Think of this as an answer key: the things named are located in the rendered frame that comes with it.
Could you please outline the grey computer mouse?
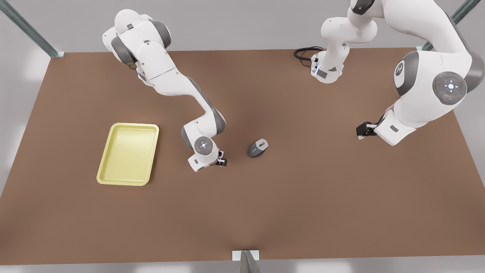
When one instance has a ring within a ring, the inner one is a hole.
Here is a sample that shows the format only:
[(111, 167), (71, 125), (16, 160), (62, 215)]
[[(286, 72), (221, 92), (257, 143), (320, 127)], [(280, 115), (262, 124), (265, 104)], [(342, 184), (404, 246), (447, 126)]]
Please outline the grey computer mouse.
[(258, 158), (264, 154), (265, 150), (269, 147), (267, 140), (260, 139), (249, 146), (247, 150), (247, 155), (250, 158)]

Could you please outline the pale yellow rectangular tray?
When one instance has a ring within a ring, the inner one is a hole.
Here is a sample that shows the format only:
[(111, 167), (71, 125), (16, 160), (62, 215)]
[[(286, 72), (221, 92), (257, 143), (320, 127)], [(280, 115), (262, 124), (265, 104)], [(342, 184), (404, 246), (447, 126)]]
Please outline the pale yellow rectangular tray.
[(158, 137), (159, 128), (154, 124), (113, 124), (99, 164), (98, 183), (146, 185), (150, 180)]

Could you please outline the silver frame post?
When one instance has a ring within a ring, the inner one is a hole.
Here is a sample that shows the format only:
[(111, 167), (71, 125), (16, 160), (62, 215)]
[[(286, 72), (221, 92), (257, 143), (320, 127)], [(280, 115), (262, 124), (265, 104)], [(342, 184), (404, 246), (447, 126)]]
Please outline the silver frame post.
[(31, 24), (22, 17), (19, 12), (10, 5), (7, 0), (0, 0), (0, 11), (2, 11), (19, 29), (23, 31), (36, 45), (38, 45), (49, 57), (62, 58), (64, 52), (57, 51)]
[(261, 273), (257, 261), (260, 260), (259, 250), (232, 251), (232, 260), (239, 261), (239, 273)]
[[(481, 1), (465, 0), (451, 16), (447, 14), (453, 26), (457, 26)], [(434, 45), (427, 41), (424, 45), (415, 47), (415, 50), (432, 51), (434, 48)]]

